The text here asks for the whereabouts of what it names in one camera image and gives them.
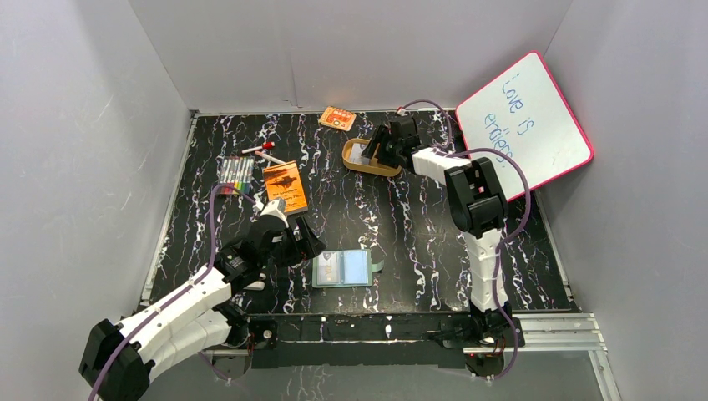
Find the gray floor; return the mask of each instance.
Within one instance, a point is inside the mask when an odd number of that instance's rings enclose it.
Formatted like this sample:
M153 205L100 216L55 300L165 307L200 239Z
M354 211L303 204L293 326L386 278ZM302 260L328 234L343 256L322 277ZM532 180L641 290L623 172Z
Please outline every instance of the gray floor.
M234 360L223 369L239 370ZM464 370L434 366L298 367L250 370L229 387L198 358L159 377L144 400L601 400L588 354L520 353L513 371L492 386Z

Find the book cover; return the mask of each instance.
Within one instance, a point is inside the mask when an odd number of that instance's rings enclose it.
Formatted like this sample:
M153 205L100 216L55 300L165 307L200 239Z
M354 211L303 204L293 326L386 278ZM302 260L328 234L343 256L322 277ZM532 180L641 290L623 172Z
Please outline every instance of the book cover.
M283 198L286 202L286 215L307 210L305 190L295 161L263 169L263 179L268 199Z

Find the black marble tabletop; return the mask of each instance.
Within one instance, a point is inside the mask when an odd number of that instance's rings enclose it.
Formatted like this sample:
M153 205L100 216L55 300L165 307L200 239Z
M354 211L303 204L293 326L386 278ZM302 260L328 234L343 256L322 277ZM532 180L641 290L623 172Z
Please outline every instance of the black marble tabletop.
M426 145L444 142L443 116L413 113ZM394 113L359 113L351 131L317 123L319 114L200 116L158 261L155 301L187 280L209 259L205 226L210 189L225 157L274 141L271 154L296 160L309 201L312 229L330 250L369 248L383 258L371 287L313 288L311 262L270 272L265 290L243 292L232 302L248 313L401 313L464 311L468 307L468 258L462 236L449 215L445 188L403 171L393 178L348 170L341 149L350 138L369 138ZM457 126L453 126L459 135ZM256 157L257 205L267 202ZM509 204L508 229L523 214L523 199ZM220 196L215 209L220 245L245 230L258 211L240 197ZM504 282L514 310L570 308L538 207L517 239L503 252Z

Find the tan oval tray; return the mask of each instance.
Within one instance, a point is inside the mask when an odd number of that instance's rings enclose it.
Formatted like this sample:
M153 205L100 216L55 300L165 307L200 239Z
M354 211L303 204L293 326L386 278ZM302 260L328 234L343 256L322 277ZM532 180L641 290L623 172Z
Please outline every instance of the tan oval tray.
M372 159L369 165L360 165L358 163L352 163L349 161L349 154L351 153L351 148L354 144L364 144L368 145L369 140L363 140L361 138L352 138L344 144L344 149L341 150L341 161L349 170L361 171L362 173L383 175L384 177L393 177L401 172L402 168L399 166L397 169L389 167L387 165L379 165L376 158Z

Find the purple cable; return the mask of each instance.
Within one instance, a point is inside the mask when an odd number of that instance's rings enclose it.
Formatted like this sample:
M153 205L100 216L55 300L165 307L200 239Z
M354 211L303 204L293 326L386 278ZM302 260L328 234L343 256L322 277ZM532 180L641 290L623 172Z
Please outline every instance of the purple cable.
M246 198L248 201L251 203L255 203L255 200L251 198L250 196L244 194L240 190L236 189L233 185L231 184L218 184L214 188L211 189L211 196L209 198L209 232L211 235L211 254L209 256L209 264L207 265L206 271L204 274L202 274L199 277L196 277L194 279L194 282L201 282L202 280L205 279L211 272L211 269L214 268L214 260L216 259L216 227L214 223L214 202L216 199L216 194L221 188L229 188L234 190L237 194L243 196ZM181 291L177 292L173 297L168 299L167 301L164 302L163 305L160 306L161 310L165 310L165 308L169 307L172 305L175 301L180 299L184 294L189 292L191 287L185 287ZM121 351L123 351L123 348L130 343L130 340L135 337L136 334L140 332L145 326L147 326L150 322L152 322L153 319L155 319L158 316L157 312L152 312L148 315L145 320L143 320L136 328L133 329L128 336L126 336L123 341L118 344L118 347L116 347L115 350L110 354L109 360L106 361L106 364L104 367L101 369L101 372L99 373L99 376L96 378L96 382L94 383L94 386L91 388L91 394L88 396L88 401L94 401L96 398L96 395L99 393L99 388L101 387L101 383L104 382L104 379L106 377L106 373L108 373L108 370L110 369L111 365L115 362L116 358L118 358L118 355L120 354Z
M526 175L524 175L523 171L521 171L521 167L519 167L519 165L516 164L516 162L513 161L509 156L505 155L504 153L498 150L490 148L477 148L465 150L464 152L459 152L452 155L447 155L447 157L460 157L478 152L493 153L509 162L509 164L518 173L518 176L521 178L521 183L523 184L523 198L526 202L525 209L523 210L523 217L521 218L521 222L519 222L518 227L516 228L516 230L512 231L511 234L505 236L497 245L497 249L494 250L497 254L497 258L496 262L494 263L494 271L492 272L492 278L493 280L496 280L499 275L499 270L501 270L502 267L502 246L507 242L511 241L515 236L519 234L519 232L523 230L523 228L526 226L526 222L528 221L528 217L531 215L531 190L528 188L528 181L526 181ZM514 326L512 318L509 317L509 315L503 310L501 302L499 302L499 296L497 294L496 285L492 286L492 298L494 299L494 304L497 306L497 309L502 313L502 316L504 316L504 319L506 319L507 323L509 323L509 326L511 327L511 333L513 334L513 354L511 356L511 360L500 374L494 376L494 378L501 378L502 376L507 374L509 370L511 370L513 363L516 362L516 357L518 354L518 334L516 333L516 326Z
M432 100L427 100L427 99L413 100L412 102L408 102L405 105L401 106L401 109L405 110L416 103L432 104L433 106L437 107L438 110L440 110L440 113L445 118L445 120L448 122L448 140L446 140L445 144L442 146L443 148L447 148L453 142L453 123L450 122L450 114L448 114L448 112L446 112L445 109L443 109L443 107L440 104L437 104L437 103L433 102Z

